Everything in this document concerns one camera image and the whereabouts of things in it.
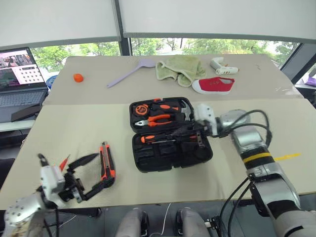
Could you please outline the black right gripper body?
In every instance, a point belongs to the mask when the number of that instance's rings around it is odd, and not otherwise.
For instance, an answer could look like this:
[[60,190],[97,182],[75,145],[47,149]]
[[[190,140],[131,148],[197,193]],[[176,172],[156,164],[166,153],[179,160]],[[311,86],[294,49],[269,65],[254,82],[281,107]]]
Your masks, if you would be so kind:
[[194,120],[193,128],[205,136],[211,136],[211,123],[207,120]]

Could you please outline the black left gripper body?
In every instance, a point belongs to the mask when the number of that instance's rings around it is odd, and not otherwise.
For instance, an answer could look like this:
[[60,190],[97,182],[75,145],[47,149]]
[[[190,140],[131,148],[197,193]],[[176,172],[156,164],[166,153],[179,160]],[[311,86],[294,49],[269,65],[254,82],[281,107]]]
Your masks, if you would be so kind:
[[76,178],[74,173],[72,170],[67,170],[64,175],[64,189],[58,195],[65,202],[75,199],[77,203],[80,203],[83,201],[84,187],[80,178]]

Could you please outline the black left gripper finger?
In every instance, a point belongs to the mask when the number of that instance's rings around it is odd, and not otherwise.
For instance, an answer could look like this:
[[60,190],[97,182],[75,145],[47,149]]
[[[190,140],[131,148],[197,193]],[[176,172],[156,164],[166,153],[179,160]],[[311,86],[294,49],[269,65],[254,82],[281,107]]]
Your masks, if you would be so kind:
[[99,183],[94,185],[88,193],[83,195],[82,200],[87,201],[91,199],[102,190],[111,187],[114,184],[114,181],[115,181],[115,178],[108,178],[108,179],[100,181]]
[[67,171],[74,173],[74,170],[76,168],[80,166],[85,166],[86,164],[94,160],[98,155],[98,153],[89,154],[73,161],[72,163],[69,163]]

